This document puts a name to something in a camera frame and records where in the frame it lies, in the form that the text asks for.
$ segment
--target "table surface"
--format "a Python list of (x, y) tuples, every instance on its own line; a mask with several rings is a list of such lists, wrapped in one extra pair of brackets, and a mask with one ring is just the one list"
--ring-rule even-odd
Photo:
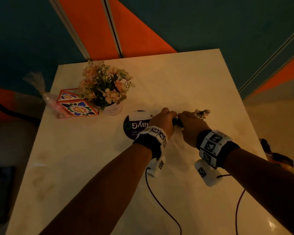
[[(7, 235), (39, 234), (100, 169), (133, 142), (122, 126), (135, 110), (156, 114), (163, 107), (177, 112), (209, 109), (206, 122), (212, 129), (265, 158), (219, 49), (105, 63), (126, 69), (136, 88), (130, 90), (116, 116), (101, 112), (93, 117), (57, 120), (45, 109)], [(77, 87), (86, 65), (60, 65), (51, 92)], [(161, 175), (149, 177), (149, 185), (180, 223), (183, 234), (235, 234), (235, 208), (243, 191), (238, 182), (223, 177), (217, 185), (206, 186), (194, 168), (200, 158), (198, 150), (183, 142), (181, 129), (176, 129), (169, 141), (165, 157)], [(238, 231), (239, 235), (289, 234), (248, 193), (239, 205)], [(179, 234), (179, 228), (156, 203), (143, 175), (112, 234)]]

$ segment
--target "clear plastic bag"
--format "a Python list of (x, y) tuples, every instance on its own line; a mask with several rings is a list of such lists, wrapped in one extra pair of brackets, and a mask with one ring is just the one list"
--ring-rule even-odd
[(23, 78), (23, 80), (39, 91), (43, 96), (46, 106), (51, 109), (56, 118), (65, 119), (71, 117), (71, 115), (58, 103), (58, 95), (46, 92), (46, 84), (41, 73), (29, 73)]

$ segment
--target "flower pot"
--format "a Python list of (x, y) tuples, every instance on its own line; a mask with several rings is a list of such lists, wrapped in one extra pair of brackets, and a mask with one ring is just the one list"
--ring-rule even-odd
[(120, 113), (122, 111), (122, 103), (118, 104), (114, 103), (110, 106), (106, 106), (103, 110), (104, 113), (106, 113), (107, 115), (117, 115), (118, 113)]

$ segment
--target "decorative box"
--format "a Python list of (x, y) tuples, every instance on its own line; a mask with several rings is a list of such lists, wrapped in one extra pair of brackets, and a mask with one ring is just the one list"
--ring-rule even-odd
[(78, 88), (60, 91), (58, 103), (75, 117), (98, 115), (98, 108), (78, 97)]

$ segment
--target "orange panel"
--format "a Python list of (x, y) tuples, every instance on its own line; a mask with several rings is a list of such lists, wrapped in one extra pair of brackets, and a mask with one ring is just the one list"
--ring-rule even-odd
[[(0, 89), (0, 104), (9, 110), (15, 110), (15, 92)], [(15, 118), (0, 111), (0, 121), (11, 121)]]
[(92, 60), (117, 59), (101, 0), (59, 0)]
[(109, 3), (124, 57), (176, 53), (118, 0), (109, 0)]
[(259, 87), (252, 95), (276, 87), (292, 79), (294, 79), (294, 58), (280, 71), (273, 75), (266, 83)]

